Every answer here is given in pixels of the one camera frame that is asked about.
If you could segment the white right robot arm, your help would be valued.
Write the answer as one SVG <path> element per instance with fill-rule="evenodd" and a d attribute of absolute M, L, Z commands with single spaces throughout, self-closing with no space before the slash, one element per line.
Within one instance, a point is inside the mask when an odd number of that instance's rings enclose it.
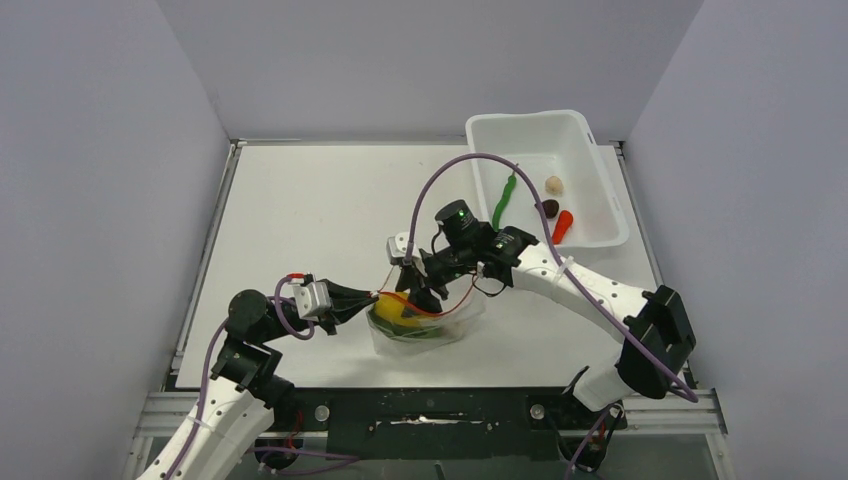
<path fill-rule="evenodd" d="M 478 274 L 503 286 L 532 292 L 579 314 L 620 344 L 619 353 L 589 364 L 562 400 L 564 417 L 585 427 L 602 408 L 631 394 L 689 401 L 696 396 L 679 374 L 696 346 L 681 296 L 661 285 L 653 291 L 601 275 L 560 255 L 548 242 L 517 227 L 494 228 L 478 220 L 463 200 L 439 210 L 436 224 L 445 248 L 429 253 L 413 231 L 392 237 L 387 248 L 410 290 L 437 300 L 447 285 Z"/>

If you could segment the yellow corn toy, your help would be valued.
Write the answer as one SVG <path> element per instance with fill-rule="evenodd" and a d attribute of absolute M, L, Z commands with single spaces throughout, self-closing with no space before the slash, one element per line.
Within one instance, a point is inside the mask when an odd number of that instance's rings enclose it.
<path fill-rule="evenodd" d="M 391 325 L 408 328 L 418 328 L 421 322 L 427 320 L 417 310 L 408 306 L 406 292 L 384 292 L 374 305 L 375 315 Z"/>

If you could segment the clear orange zip bag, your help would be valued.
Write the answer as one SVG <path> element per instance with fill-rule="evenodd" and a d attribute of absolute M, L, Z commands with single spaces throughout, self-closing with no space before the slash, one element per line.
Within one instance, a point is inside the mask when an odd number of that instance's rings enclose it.
<path fill-rule="evenodd" d="M 384 292 L 402 292 L 396 288 L 399 279 L 400 269 L 398 267 L 392 268 L 386 276 L 379 295 Z M 451 335 L 447 338 L 412 341 L 389 339 L 369 324 L 367 313 L 374 311 L 375 303 L 366 311 L 375 353 L 384 357 L 409 357 L 432 351 L 468 337 L 479 326 L 479 322 L 485 313 L 483 295 L 472 285 L 473 280 L 472 277 L 464 277 L 448 286 L 449 298 L 442 305 L 443 312 L 441 314 L 425 315 L 419 308 L 414 308 L 408 300 L 408 306 L 411 309 L 417 310 L 420 315 L 427 317 L 427 320 L 421 323 L 432 322 L 445 325 L 451 332 Z"/>

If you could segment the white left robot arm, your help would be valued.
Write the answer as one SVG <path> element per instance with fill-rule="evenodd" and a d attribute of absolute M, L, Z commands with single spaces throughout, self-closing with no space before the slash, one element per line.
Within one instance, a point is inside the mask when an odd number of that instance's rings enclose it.
<path fill-rule="evenodd" d="M 285 336 L 308 340 L 318 328 L 334 335 L 378 294 L 310 274 L 282 281 L 294 284 L 292 296 L 248 289 L 232 298 L 204 355 L 194 406 L 141 478 L 224 479 L 247 454 L 276 469 L 306 455 L 287 441 L 259 438 L 279 420 L 292 427 L 303 421 L 294 384 L 276 373 L 282 354 L 267 344 Z"/>

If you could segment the green leafy vegetable toy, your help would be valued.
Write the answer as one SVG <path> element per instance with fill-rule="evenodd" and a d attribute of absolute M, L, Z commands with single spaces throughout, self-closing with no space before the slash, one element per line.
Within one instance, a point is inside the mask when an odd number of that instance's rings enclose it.
<path fill-rule="evenodd" d="M 389 321 L 388 319 L 378 315 L 375 311 L 369 311 L 367 313 L 367 317 L 371 327 L 387 338 L 393 340 L 425 340 L 447 338 L 451 335 L 450 330 L 445 325 L 432 322 L 421 323 L 418 321 L 417 317 L 411 317 L 413 325 L 405 325 Z"/>

